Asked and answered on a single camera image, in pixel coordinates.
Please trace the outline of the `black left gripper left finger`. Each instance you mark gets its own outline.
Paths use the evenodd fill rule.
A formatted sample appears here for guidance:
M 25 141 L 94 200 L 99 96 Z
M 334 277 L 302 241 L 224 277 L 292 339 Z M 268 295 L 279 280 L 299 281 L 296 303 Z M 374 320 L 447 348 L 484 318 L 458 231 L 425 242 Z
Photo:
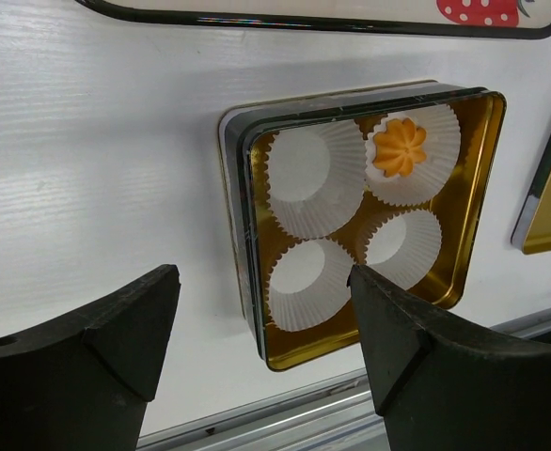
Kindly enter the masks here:
M 180 297 L 165 264 L 0 337 L 0 450 L 134 450 Z

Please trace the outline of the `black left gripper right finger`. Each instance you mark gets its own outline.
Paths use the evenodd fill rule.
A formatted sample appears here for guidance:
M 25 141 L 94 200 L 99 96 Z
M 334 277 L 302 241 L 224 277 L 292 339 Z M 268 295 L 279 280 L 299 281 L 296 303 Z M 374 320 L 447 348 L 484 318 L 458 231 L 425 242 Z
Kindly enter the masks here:
M 551 308 L 480 326 L 365 266 L 348 284 L 393 450 L 551 450 Z

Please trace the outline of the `orange swirl cookie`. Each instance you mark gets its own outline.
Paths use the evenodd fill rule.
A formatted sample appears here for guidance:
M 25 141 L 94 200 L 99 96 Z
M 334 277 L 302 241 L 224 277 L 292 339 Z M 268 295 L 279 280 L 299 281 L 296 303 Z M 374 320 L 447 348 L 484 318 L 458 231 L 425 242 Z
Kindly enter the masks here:
M 427 137 L 427 131 L 411 118 L 390 119 L 386 128 L 372 138 L 372 166 L 382 171 L 385 178 L 409 177 L 418 164 L 427 160 L 423 149 Z

